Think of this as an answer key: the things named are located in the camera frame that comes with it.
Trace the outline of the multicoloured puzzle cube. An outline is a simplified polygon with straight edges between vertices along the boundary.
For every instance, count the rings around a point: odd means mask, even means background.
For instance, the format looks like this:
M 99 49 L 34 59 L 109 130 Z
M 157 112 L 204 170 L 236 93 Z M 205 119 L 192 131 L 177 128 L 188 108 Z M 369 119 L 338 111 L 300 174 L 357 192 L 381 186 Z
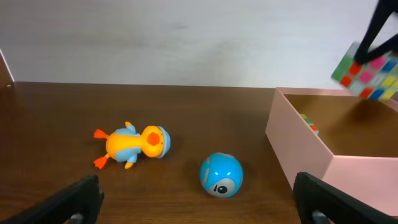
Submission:
M 368 63 L 354 61 L 359 48 L 353 42 L 331 78 L 350 93 L 371 100 L 388 100 L 397 93 L 397 53 L 388 52 Z
M 319 129 L 314 125 L 314 123 L 312 122 L 312 120 L 309 119 L 308 116 L 305 115 L 305 114 L 302 114 L 302 113 L 301 113 L 300 115 L 301 115 L 302 119 L 307 123 L 307 125 L 311 128 L 311 130 L 312 130 L 316 135 L 318 135 L 320 131 L 319 131 Z

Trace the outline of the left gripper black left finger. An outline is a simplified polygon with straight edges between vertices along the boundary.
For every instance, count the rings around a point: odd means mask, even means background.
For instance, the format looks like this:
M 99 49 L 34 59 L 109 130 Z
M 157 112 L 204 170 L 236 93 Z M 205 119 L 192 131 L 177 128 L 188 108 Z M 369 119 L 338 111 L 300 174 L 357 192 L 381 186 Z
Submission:
M 87 175 L 34 206 L 3 220 L 8 224 L 95 224 L 104 200 L 97 175 Z

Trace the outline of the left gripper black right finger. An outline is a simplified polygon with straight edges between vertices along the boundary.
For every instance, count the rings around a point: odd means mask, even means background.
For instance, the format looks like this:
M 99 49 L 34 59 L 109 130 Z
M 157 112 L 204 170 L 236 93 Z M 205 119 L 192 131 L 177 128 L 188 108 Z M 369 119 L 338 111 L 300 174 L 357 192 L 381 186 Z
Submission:
M 296 175 L 293 198 L 302 224 L 397 224 L 397 220 L 308 172 Z

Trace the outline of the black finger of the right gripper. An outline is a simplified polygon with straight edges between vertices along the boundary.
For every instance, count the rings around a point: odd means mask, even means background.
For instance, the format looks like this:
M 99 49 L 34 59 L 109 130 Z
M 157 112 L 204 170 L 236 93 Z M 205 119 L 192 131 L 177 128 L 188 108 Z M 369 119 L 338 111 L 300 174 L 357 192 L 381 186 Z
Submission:
M 378 47 L 374 48 L 371 47 L 373 40 L 375 39 L 376 35 L 373 34 L 366 34 L 365 41 L 366 41 L 366 55 L 365 55 L 365 62 L 370 62 L 374 59 L 377 59 L 380 56 L 383 56 L 385 53 L 390 51 L 397 51 L 397 34 L 392 36 L 390 39 L 379 45 Z
M 391 14 L 395 13 L 395 0 L 378 0 L 369 27 L 361 41 L 355 55 L 354 61 L 358 64 L 368 63 L 385 53 L 395 51 L 395 36 L 385 41 L 380 46 L 368 51 L 374 39 L 382 29 Z

